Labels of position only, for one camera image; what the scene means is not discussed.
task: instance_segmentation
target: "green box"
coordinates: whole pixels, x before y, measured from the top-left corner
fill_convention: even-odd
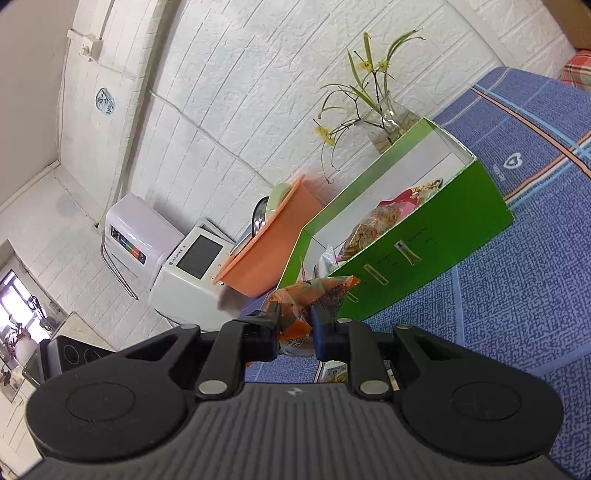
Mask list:
[[[365,320],[438,277],[513,222],[476,157],[423,118],[303,228],[278,288],[309,278],[326,248],[332,245],[338,252],[380,201],[438,178],[443,186],[435,195],[332,272],[332,277],[355,275],[361,280],[343,302],[340,317]]]

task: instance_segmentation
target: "white appliance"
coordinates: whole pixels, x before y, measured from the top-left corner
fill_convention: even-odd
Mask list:
[[[233,243],[206,219],[183,237],[142,199],[128,194],[106,215],[104,247],[105,262],[127,292],[137,299],[109,255],[151,288],[149,304],[173,322],[219,330],[246,302],[231,288],[213,284]]]
[[[203,228],[193,228],[160,269],[148,300],[152,308],[175,322],[197,323],[205,331],[219,330],[236,318],[242,295],[213,283],[232,247]]]

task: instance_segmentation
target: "red plaid fabric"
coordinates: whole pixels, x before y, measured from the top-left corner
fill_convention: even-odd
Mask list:
[[[580,50],[562,69],[560,80],[591,92],[591,51]]]

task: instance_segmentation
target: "orange plastic basin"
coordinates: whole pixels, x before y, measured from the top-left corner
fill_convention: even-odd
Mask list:
[[[238,254],[226,261],[214,283],[222,281],[249,297],[277,285],[301,230],[323,209],[303,180],[303,176],[298,177],[275,215]]]

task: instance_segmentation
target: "ceiling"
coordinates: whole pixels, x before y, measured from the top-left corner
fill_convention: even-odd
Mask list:
[[[57,96],[77,5],[12,0],[0,10],[0,205],[57,159]]]

